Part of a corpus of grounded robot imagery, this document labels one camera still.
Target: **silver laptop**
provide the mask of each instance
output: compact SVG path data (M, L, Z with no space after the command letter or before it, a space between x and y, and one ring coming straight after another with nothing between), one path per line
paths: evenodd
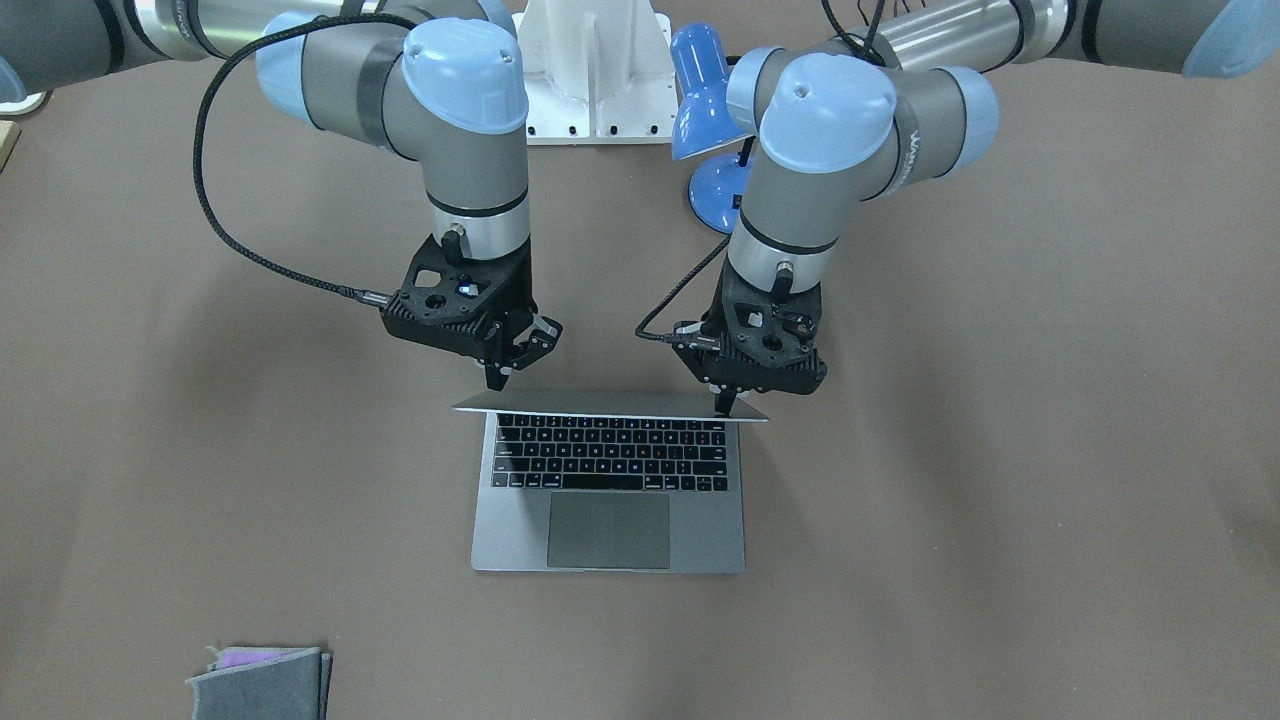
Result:
M712 396L486 392L476 570L741 573L739 425Z

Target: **black key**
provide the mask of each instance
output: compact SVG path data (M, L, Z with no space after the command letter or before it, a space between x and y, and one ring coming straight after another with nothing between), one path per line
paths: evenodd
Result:
M640 475L577 473L562 475L561 487L567 489L644 489L644 480Z
M723 462L694 461L695 475L727 475L728 468Z
M525 473L529 470L527 457L494 457L493 469L498 473Z

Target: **black cable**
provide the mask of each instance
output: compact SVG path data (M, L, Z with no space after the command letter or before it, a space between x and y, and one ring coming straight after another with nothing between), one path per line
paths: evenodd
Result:
M658 313L662 313L663 310L667 309L667 305L671 305L671 301L675 300L677 295L680 295L680 291L685 290L686 284L689 284L695 277L698 277L698 273L703 272L703 268L712 264L712 260L714 260L716 256L719 255L724 250L724 247L728 246L728 241L731 237L733 236L726 234L724 240L722 240L719 245L712 249L710 254L708 254L707 258L703 258L700 263L694 265L694 269L689 270L689 274L680 278L680 282L676 283L676 287L671 288L671 292L667 293L667 297L663 297L662 302L659 302L657 307L650 310L649 314L645 315L643 320L640 320L640 324L636 325L636 337L639 337L640 340L652 340L655 342L664 342L664 343L678 341L680 336L675 333L657 334L646 331L645 328L648 328L649 323L652 323L653 319L658 316Z
M273 273L282 274L291 281L297 281L300 283L308 284L311 287L317 287L320 290L326 290L329 292L335 292L343 297L349 297L357 302L364 302L365 305L384 306L387 300L385 296L376 292L370 292L367 290L357 290L344 284L332 283L328 281L321 281L311 275L305 275L296 270L291 270L284 265L279 265L262 258L257 252L253 252L248 247L239 243L227 228L218 220L218 215L214 214L214 208L209 202L209 193L205 190L205 128L209 124L209 110L214 104L214 97L218 96L218 91L221 90L227 77L236 69L237 65L243 63L247 58L252 56L255 53L266 47L269 45L275 45L278 42L284 42L287 40L293 40L296 37L302 37L316 31L328 29L332 27L340 27L348 24L365 24L365 23L387 23L399 26L407 29L413 29L416 24L399 15L393 15L388 13L372 13L367 15L352 15L344 18L330 18L321 17L311 20L308 23L284 29L273 35L260 37L248 45L237 50L230 58L223 63L223 67L218 69L214 74L214 79L210 81L209 88L205 90L205 97L200 102L200 111L196 114L196 137L192 145L192 174L195 176L196 183L196 197L200 200L200 209L205 211L205 219L209 220L209 227L214 228L218 237L227 243L228 247L239 252L244 258L257 263L259 265L271 270Z

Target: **gray fabric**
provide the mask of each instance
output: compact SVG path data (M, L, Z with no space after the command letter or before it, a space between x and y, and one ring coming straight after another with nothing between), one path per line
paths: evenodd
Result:
M192 678L192 720L321 720L328 653L317 648Z

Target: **white stand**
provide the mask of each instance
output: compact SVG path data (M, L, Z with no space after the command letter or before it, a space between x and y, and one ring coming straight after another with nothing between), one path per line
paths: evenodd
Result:
M530 145L671 142L671 19L649 0L529 0L515 19Z

